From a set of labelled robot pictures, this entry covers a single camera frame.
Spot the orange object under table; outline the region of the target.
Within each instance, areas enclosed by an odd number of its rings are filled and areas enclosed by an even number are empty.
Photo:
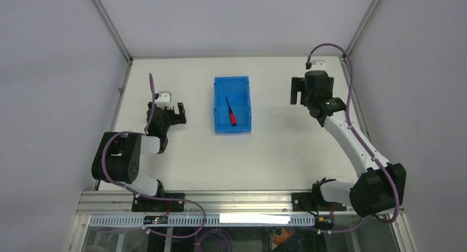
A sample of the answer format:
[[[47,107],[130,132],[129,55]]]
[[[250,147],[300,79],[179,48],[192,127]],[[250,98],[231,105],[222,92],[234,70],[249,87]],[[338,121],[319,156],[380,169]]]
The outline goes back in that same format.
[[[290,239],[295,234],[292,228],[277,227],[271,233],[272,243],[276,246],[282,245],[285,241]]]

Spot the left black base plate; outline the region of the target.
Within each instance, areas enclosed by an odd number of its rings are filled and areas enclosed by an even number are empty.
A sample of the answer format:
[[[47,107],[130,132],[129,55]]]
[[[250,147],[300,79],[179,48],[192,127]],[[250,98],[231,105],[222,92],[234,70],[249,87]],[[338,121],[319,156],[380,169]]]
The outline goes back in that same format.
[[[132,212],[183,212],[184,202],[174,199],[184,199],[185,193],[165,193],[165,198],[169,198],[170,201],[153,200],[144,197],[134,196],[132,202]]]

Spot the blue plastic bin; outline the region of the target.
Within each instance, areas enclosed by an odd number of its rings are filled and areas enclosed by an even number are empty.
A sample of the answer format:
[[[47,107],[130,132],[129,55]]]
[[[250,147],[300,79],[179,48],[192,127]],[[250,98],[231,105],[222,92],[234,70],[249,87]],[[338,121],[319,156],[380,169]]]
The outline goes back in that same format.
[[[225,97],[236,116],[237,126],[230,123]],[[214,130],[216,134],[247,134],[252,131],[252,107],[248,76],[214,78]]]

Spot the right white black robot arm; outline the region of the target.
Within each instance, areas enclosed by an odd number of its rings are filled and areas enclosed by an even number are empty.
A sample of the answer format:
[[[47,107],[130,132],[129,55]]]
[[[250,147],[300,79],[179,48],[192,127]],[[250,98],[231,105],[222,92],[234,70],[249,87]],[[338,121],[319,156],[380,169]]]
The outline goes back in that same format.
[[[403,203],[406,170],[393,164],[355,127],[345,102],[333,95],[334,79],[325,71],[310,70],[291,79],[290,103],[300,103],[342,148],[356,175],[356,183],[336,179],[316,181],[306,198],[298,202],[308,211],[334,204],[351,206],[360,217],[392,209],[397,215]]]

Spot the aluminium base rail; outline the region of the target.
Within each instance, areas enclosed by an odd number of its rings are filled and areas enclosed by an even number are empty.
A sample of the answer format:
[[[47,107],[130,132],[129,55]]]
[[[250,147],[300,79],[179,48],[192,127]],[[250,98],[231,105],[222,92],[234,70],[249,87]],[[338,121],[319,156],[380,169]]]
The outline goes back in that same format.
[[[184,198],[200,204],[206,214],[220,213],[292,213],[293,193],[308,190],[184,190]],[[129,215],[139,202],[126,190],[84,191],[76,210],[77,215]]]

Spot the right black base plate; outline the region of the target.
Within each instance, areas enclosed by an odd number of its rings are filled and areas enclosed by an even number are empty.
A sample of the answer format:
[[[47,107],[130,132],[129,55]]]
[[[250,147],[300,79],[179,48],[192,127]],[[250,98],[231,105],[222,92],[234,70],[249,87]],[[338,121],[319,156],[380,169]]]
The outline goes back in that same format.
[[[331,209],[333,209],[333,211],[347,210],[345,205],[338,202],[325,201],[320,193],[313,193],[311,191],[292,193],[291,204],[294,212],[331,212]]]

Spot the red black screwdriver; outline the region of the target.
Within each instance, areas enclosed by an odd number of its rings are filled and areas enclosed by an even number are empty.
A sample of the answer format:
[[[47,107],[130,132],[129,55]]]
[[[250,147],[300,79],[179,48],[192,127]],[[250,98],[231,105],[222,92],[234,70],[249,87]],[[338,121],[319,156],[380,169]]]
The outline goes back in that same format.
[[[226,99],[226,103],[227,103],[227,107],[228,107],[228,111],[229,111],[229,117],[230,117],[230,123],[232,126],[237,126],[237,119],[236,119],[236,116],[230,106],[230,103],[229,103],[229,100],[227,97],[225,97]]]

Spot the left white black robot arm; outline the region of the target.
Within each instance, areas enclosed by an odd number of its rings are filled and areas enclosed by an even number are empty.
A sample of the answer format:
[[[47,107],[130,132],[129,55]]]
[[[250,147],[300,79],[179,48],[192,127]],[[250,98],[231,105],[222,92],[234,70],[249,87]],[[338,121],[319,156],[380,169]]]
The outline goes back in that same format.
[[[160,107],[149,102],[148,126],[144,133],[105,132],[91,165],[91,175],[96,180],[111,183],[137,196],[164,198],[163,183],[141,171],[143,154],[162,154],[168,145],[167,133],[173,125],[186,124],[184,104]]]

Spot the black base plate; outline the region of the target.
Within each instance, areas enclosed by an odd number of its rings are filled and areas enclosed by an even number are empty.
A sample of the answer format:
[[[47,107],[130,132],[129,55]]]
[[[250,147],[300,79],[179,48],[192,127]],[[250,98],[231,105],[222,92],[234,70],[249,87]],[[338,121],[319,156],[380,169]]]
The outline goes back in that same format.
[[[165,193],[165,198],[169,198],[170,201],[153,200],[144,197],[134,196],[132,202],[132,212],[183,212],[184,202],[174,199],[184,199],[185,193]]]
[[[313,193],[311,191],[292,193],[291,204],[294,212],[331,212],[331,209],[333,209],[333,211],[347,210],[345,205],[338,202],[325,201],[320,193]]]

